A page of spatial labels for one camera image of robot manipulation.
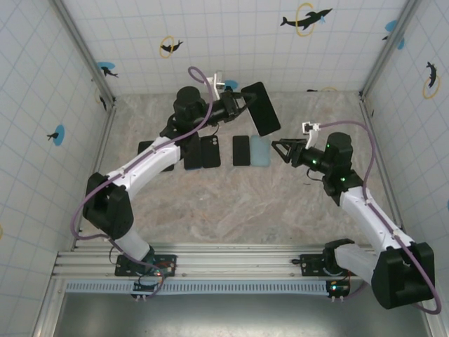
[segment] light blue smartphone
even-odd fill
[[[268,167],[269,139],[268,137],[251,136],[250,139],[251,166]]]

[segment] ventilation grille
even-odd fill
[[[67,293],[132,293],[132,281],[112,281],[96,279],[77,279],[69,281]]]
[[[142,282],[150,285],[153,282]],[[67,293],[133,293],[145,292],[133,290],[134,281],[127,280],[72,280],[67,283]],[[202,293],[302,293],[327,295],[326,281],[182,281],[167,280],[161,295],[182,295]]]

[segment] smartphone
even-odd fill
[[[270,143],[268,138],[251,136],[250,153],[252,166],[268,167],[270,164],[269,151]]]
[[[138,154],[144,152],[152,143],[154,143],[154,140],[147,140],[144,142],[140,142],[138,145]],[[162,170],[162,172],[170,172],[175,169],[175,165],[170,165],[166,169]]]
[[[250,138],[248,136],[232,137],[232,164],[250,166]]]
[[[274,111],[272,102],[269,100],[268,93],[262,82],[257,82],[241,89],[242,93],[254,93],[256,100],[248,107],[250,115],[253,118],[254,125],[263,137],[278,131],[281,128],[276,112]],[[249,102],[251,98],[245,97],[245,102]]]
[[[201,143],[198,133],[195,133],[187,146],[187,152],[184,156],[184,169],[197,170],[203,167],[203,160],[201,158]]]
[[[205,169],[219,167],[222,164],[217,136],[201,137],[201,159]]]

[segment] black smartphone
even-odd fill
[[[184,156],[184,169],[197,170],[203,167],[201,158],[201,143],[198,133],[195,133],[187,145],[187,152]]]
[[[232,164],[234,166],[251,165],[249,136],[232,137]]]
[[[205,169],[219,167],[222,164],[217,136],[201,137],[201,158]]]
[[[154,143],[154,140],[146,140],[144,142],[140,142],[138,145],[138,154],[144,152],[152,143]],[[175,169],[175,165],[170,165],[166,169],[162,170],[162,172],[170,172]]]
[[[262,82],[257,82],[241,89],[242,93],[254,93],[256,100],[248,108],[253,118],[254,125],[261,137],[269,135],[281,128],[272,102],[269,100],[268,93]],[[245,97],[248,103],[251,98]]]

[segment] grid pattern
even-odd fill
[[[283,16],[295,20],[304,3],[298,0],[65,1],[94,58],[116,65],[119,78],[107,76],[116,95],[195,85],[190,65],[209,74],[223,70],[240,87],[263,81],[270,91],[360,90],[384,46],[385,25],[406,0],[309,2],[316,12],[332,11],[299,37],[295,27],[280,27]],[[303,6],[298,20],[310,11]],[[183,44],[162,58],[168,35]]]
[[[0,3],[0,336],[29,336],[106,113],[47,0]],[[63,124],[61,146],[47,135]]]
[[[404,225],[436,258],[437,284],[449,304],[449,2],[424,1],[370,97],[373,123]],[[441,87],[424,99],[435,64]],[[449,317],[444,313],[449,327]]]

